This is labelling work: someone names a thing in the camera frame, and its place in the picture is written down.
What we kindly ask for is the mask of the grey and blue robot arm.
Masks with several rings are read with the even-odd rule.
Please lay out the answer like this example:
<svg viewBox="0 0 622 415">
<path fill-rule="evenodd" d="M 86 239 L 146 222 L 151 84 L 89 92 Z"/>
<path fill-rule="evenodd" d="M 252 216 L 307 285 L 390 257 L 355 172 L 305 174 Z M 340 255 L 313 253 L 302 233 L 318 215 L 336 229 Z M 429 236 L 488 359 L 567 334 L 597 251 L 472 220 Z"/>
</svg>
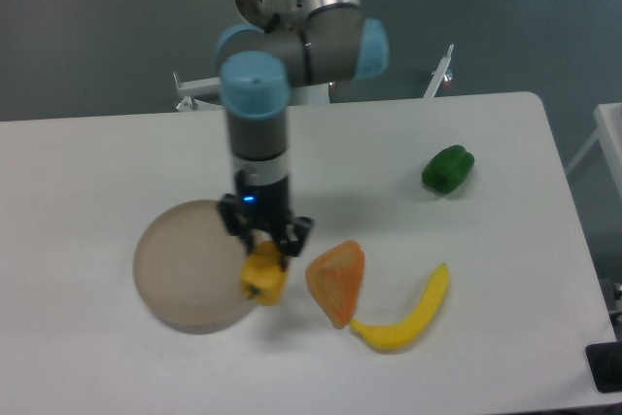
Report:
<svg viewBox="0 0 622 415">
<path fill-rule="evenodd" d="M 248 253 L 255 231 L 266 233 L 281 269 L 299 256 L 314 224 L 290 207 L 287 108 L 294 89 L 376 77 L 390 55 L 382 21 L 366 17 L 360 0 L 294 3 L 301 24 L 287 26 L 275 13 L 267 25 L 234 25 L 215 50 L 235 186 L 218 203 L 221 219 Z"/>
</svg>

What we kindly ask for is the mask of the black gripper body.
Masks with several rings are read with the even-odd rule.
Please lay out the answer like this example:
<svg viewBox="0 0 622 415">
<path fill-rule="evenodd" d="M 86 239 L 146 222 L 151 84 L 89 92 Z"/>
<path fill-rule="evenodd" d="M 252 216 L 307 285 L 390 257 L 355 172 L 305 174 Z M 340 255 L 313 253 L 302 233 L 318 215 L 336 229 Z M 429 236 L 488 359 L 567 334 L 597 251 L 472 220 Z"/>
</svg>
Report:
<svg viewBox="0 0 622 415">
<path fill-rule="evenodd" d="M 251 229 L 266 232 L 275 243 L 283 242 L 292 222 L 289 177 L 268 185 L 251 185 L 250 175 L 237 170 L 234 185 L 237 205 Z"/>
</svg>

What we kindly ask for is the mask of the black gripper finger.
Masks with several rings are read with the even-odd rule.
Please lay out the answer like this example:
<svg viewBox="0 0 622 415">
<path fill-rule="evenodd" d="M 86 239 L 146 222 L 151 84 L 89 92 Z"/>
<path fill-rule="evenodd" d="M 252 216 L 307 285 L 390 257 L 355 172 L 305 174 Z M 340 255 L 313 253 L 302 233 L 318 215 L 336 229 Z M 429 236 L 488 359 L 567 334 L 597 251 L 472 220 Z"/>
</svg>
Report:
<svg viewBox="0 0 622 415">
<path fill-rule="evenodd" d="M 224 194 L 217 203 L 217 209 L 228 235 L 237 237 L 245 253 L 250 255 L 256 246 L 255 235 L 237 205 L 237 198 L 231 193 Z"/>
<path fill-rule="evenodd" d="M 314 220 L 309 217 L 288 217 L 278 231 L 276 244 L 280 252 L 279 265 L 287 270 L 290 258 L 297 258 L 304 249 L 307 237 L 314 227 Z"/>
</svg>

